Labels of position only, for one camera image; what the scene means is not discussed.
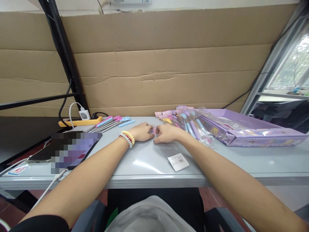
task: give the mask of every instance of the yellow power strip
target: yellow power strip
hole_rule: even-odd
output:
[[[73,126],[87,126],[87,125],[96,125],[102,121],[103,121],[103,118],[100,116],[97,119],[79,120],[79,121],[72,121],[72,122],[73,122]],[[68,124],[69,126],[72,126],[70,119],[64,119],[64,122]],[[66,127],[66,125],[64,125],[62,121],[59,121],[58,124],[61,127]]]

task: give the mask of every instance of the white bracelet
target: white bracelet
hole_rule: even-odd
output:
[[[119,133],[119,136],[122,136],[123,138],[125,138],[126,141],[129,143],[130,148],[132,148],[132,142],[130,141],[127,135],[125,135],[124,133]]]

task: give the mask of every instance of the floor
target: floor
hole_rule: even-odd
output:
[[[30,192],[39,198],[44,190],[30,190]],[[208,211],[214,207],[227,207],[237,221],[242,225],[245,232],[250,232],[249,228],[241,217],[222,199],[219,193],[214,188],[200,188],[200,194],[203,199],[204,211]],[[107,204],[108,190],[105,189],[97,197],[98,200]],[[5,199],[0,198],[0,218],[6,221],[12,228],[25,216],[25,213],[17,209],[15,206],[8,203]],[[0,232],[4,232],[5,229],[0,225]]]

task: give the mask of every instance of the white cable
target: white cable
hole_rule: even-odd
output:
[[[42,194],[42,196],[38,199],[38,201],[36,202],[36,204],[32,207],[31,210],[33,210],[34,207],[36,207],[36,205],[43,199],[43,197],[45,196],[45,194],[47,193],[47,191],[51,188],[51,186],[55,183],[56,180],[59,180],[63,174],[67,171],[68,169],[63,170],[61,173],[57,174],[53,181],[51,182],[51,184],[47,187],[47,189],[44,191],[44,193]]]
[[[51,139],[47,140],[47,141],[44,143],[44,147],[43,147],[43,148],[46,147],[46,144],[47,144],[50,140],[51,140]]]
[[[9,166],[7,169],[4,169],[2,172],[0,172],[0,176],[2,176],[3,174],[5,174],[8,170],[12,169],[13,167],[17,166],[18,164],[24,162],[25,160],[27,160],[28,158],[22,159],[20,161],[18,161],[17,163]]]
[[[110,2],[109,2],[109,0],[108,0],[108,5],[109,5],[109,14],[111,15],[112,13],[110,11]]]
[[[73,103],[70,105],[69,116],[70,116],[70,121],[71,121],[72,130],[74,130],[74,126],[73,126],[73,122],[72,122],[72,118],[71,118],[71,109],[72,109],[72,105],[73,105],[74,103],[79,104],[78,102],[73,102]]]
[[[1,218],[0,218],[0,224],[6,229],[6,231],[11,230],[10,226],[4,220],[2,220]]]

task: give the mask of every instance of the beaded bracelet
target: beaded bracelet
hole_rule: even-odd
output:
[[[121,133],[123,133],[123,134],[127,135],[128,137],[130,137],[130,139],[132,141],[132,145],[134,145],[135,139],[134,139],[133,135],[131,135],[130,132],[123,130]]]
[[[125,138],[126,139],[126,141],[128,142],[128,144],[129,144],[129,146],[130,146],[130,148],[132,148],[132,142],[131,142],[131,140],[128,138],[128,136],[127,135],[125,135],[124,133],[119,133],[119,136],[122,136],[123,138]]]

